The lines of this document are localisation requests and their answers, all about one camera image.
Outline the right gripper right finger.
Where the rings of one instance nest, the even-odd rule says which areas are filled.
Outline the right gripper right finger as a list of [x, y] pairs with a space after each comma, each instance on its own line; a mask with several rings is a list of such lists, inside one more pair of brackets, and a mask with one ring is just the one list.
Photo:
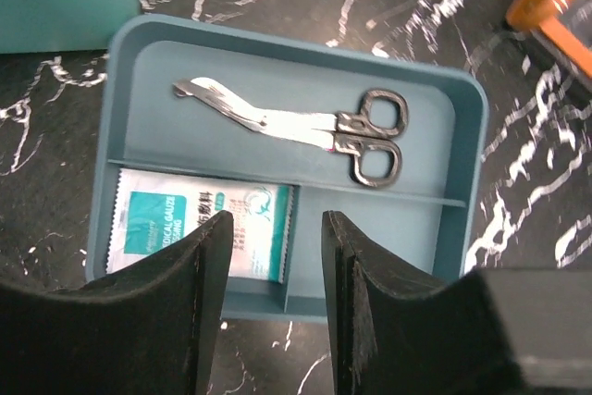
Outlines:
[[588, 270], [477, 269], [447, 284], [322, 220], [322, 265], [338, 394], [587, 394]]

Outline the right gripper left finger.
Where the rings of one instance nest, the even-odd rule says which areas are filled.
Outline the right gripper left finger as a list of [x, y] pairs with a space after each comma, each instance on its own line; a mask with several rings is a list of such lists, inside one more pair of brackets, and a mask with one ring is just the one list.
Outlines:
[[204, 394], [228, 282], [227, 211], [76, 290], [1, 283], [5, 394]]

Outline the teal white medicine sachet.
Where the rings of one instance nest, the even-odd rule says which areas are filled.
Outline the teal white medicine sachet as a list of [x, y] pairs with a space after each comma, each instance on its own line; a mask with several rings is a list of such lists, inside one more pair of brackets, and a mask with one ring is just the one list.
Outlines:
[[280, 283], [293, 197], [288, 185], [123, 168], [105, 270], [115, 273], [132, 265], [228, 211], [234, 220], [230, 276]]

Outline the dark teal divider tray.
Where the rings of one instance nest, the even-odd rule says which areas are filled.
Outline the dark teal divider tray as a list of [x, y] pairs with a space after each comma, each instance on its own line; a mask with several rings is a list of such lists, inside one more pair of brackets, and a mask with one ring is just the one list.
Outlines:
[[[283, 283], [232, 278], [229, 318], [324, 321], [322, 215], [340, 211], [371, 240], [445, 281], [464, 270], [487, 132], [481, 85], [451, 68], [412, 64], [277, 36], [139, 16], [109, 47], [85, 277], [106, 271], [121, 168], [294, 187]], [[250, 104], [295, 112], [354, 111], [374, 88], [410, 110], [397, 139], [402, 168], [385, 189], [352, 179], [347, 156], [251, 132], [194, 99], [176, 80], [207, 77]]]

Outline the black handled scissors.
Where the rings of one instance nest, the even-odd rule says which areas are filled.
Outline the black handled scissors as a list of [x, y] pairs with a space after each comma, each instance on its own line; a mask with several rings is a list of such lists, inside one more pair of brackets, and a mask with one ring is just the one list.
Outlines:
[[[247, 130], [349, 155], [351, 178], [367, 188], [386, 188], [394, 184], [401, 173], [402, 153], [394, 139], [406, 131], [409, 107], [403, 96], [391, 90], [366, 91], [357, 112], [303, 113], [256, 107], [210, 78], [177, 80], [172, 89], [176, 96], [193, 97]], [[394, 107], [393, 127], [380, 127], [372, 122], [371, 109], [377, 100]], [[368, 152], [383, 152], [389, 157], [387, 173], [379, 177], [363, 173], [363, 159]]]

